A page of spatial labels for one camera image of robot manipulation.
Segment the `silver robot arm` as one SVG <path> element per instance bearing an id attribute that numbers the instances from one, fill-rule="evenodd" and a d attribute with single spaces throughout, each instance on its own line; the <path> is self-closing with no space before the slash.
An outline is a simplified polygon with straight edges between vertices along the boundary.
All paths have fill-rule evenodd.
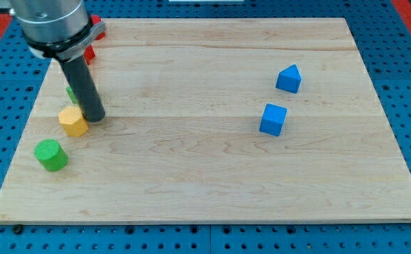
<path id="1" fill-rule="evenodd" d="M 94 24 L 83 0 L 10 0 L 30 51 L 38 58 L 70 62 L 106 30 Z"/>

